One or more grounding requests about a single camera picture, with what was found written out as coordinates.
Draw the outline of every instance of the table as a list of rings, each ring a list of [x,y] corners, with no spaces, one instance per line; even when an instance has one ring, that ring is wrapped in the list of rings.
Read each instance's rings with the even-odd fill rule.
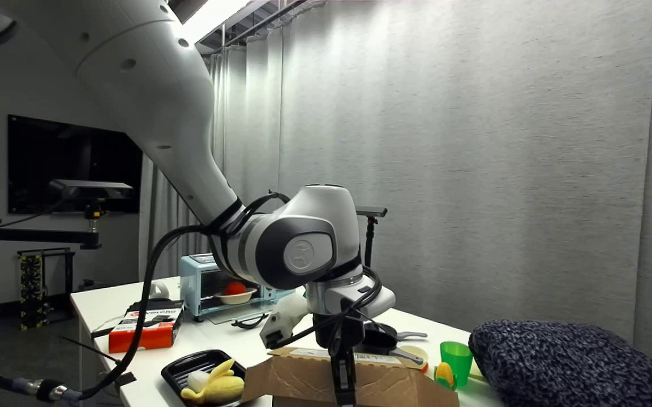
[[[163,278],[159,279],[170,290],[170,299],[179,299],[179,278]],[[90,290],[90,291],[74,291],[73,302],[76,307],[76,313],[82,319],[82,337],[87,341],[87,331],[100,330],[103,326],[112,326],[123,311],[139,301],[142,283],[134,284],[118,284],[106,290]],[[375,321],[389,324],[396,330],[422,330],[427,331],[425,341],[413,341],[413,346],[422,348],[427,353],[429,367],[438,362],[438,341],[454,339],[463,341],[469,339],[469,331],[420,319],[417,313],[408,313],[401,309],[389,309],[381,313]],[[304,319],[300,326],[296,326],[296,331],[300,328],[307,328],[309,319]],[[94,346],[106,353],[106,337],[96,337]],[[304,348],[317,348],[315,337],[307,334],[295,346]],[[179,407],[180,399],[176,393],[166,383],[161,378],[161,368],[184,354],[205,351],[205,348],[222,348],[223,353],[232,354],[243,367],[253,367],[266,360],[266,351],[258,337],[255,330],[239,330],[230,324],[214,324],[214,321],[190,321],[187,313],[184,313],[184,324],[176,331],[172,348],[159,348],[159,351],[137,351],[134,362],[128,363],[128,371],[136,376],[136,381],[128,381],[120,388],[120,395],[132,407],[149,407],[149,404],[172,404]],[[106,368],[112,368],[112,362],[106,357],[96,357],[106,363]],[[470,381],[458,390],[459,404],[499,404],[495,393],[488,388],[485,379],[479,379],[478,368],[472,367]],[[250,402],[255,407],[272,404],[270,398],[259,398]]]

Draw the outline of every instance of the metal rod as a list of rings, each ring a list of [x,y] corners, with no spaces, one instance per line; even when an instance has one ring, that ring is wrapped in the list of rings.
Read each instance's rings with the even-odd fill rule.
[[[250,35],[253,31],[263,30],[265,24],[270,24],[272,21],[281,17],[282,14],[296,9],[299,4],[304,4],[306,0],[295,0],[292,4],[279,9],[276,14],[266,15],[265,21],[259,21],[258,24],[244,30],[239,35],[235,35],[232,41],[229,41],[229,44],[244,41],[247,35]]]

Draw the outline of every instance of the green object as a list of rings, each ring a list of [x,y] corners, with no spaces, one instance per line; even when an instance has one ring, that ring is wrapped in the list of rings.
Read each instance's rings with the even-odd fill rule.
[[[467,343],[459,341],[442,341],[438,343],[442,362],[452,368],[454,387],[463,387],[470,371],[470,351]]]

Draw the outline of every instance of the knitted fabric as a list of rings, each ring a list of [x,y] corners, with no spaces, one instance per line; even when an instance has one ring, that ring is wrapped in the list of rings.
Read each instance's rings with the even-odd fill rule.
[[[595,326],[497,321],[469,346],[505,404],[652,404],[652,360]]]

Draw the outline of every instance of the black cushion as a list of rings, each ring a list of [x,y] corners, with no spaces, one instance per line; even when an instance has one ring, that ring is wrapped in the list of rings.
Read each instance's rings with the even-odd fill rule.
[[[595,326],[495,321],[469,348],[505,404],[652,404],[652,360]]]

